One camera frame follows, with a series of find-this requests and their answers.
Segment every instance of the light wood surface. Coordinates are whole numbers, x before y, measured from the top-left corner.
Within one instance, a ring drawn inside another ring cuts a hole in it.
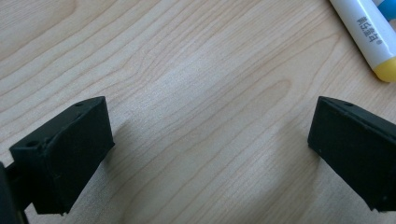
[[[395,223],[308,148],[318,96],[396,122],[327,0],[0,1],[0,152],[104,95],[116,146],[31,223]]]

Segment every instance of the yellow cap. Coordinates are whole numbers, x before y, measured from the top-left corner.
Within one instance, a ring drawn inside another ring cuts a hole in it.
[[[379,79],[386,82],[396,82],[396,57],[388,59],[374,69]]]

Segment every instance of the hole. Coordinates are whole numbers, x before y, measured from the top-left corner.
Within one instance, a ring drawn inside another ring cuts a hole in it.
[[[26,144],[27,147],[35,147],[38,145],[37,141],[30,141]]]

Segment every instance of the black block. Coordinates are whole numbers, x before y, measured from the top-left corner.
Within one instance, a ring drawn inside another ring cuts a hole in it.
[[[309,146],[370,209],[396,210],[396,126],[348,102],[319,97]]]
[[[114,146],[105,97],[70,106],[10,148],[38,214],[68,213]]]

